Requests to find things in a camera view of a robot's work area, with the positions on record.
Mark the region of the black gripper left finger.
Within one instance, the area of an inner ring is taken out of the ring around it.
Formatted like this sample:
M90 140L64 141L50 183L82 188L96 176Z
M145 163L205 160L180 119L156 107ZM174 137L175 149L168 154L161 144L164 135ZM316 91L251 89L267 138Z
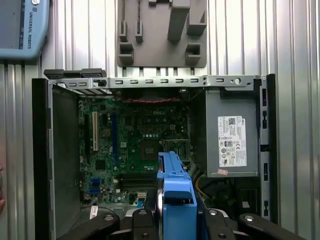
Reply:
M156 240L154 216L156 193L148 192L142 208L130 210L124 218L112 211L98 211L97 216L85 220L64 235L61 240Z

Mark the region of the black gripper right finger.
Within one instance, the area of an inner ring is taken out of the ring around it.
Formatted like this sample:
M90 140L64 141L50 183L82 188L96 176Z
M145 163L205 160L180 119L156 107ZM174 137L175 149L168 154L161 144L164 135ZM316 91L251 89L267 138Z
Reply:
M295 233L253 213L241 214L236 220L220 209L207 208L200 194L197 200L198 240L302 240Z

